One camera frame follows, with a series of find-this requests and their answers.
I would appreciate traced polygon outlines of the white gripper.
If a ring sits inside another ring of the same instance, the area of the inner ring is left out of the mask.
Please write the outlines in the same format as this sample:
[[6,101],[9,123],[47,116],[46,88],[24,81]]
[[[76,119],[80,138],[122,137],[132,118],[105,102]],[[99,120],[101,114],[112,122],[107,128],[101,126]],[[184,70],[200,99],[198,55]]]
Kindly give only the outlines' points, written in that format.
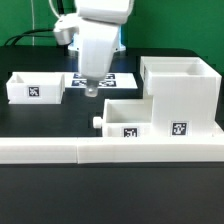
[[85,95],[98,95],[98,81],[109,72],[114,54],[114,45],[119,33],[119,25],[82,19],[79,24],[79,73],[89,79]]

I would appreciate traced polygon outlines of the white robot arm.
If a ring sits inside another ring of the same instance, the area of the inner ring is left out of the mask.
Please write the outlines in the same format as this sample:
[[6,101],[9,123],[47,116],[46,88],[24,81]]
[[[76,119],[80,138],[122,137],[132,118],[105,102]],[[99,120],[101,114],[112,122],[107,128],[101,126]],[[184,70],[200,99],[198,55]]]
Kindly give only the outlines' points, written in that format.
[[134,0],[76,0],[79,18],[78,69],[87,80],[85,95],[96,97],[113,59],[120,26],[125,24]]

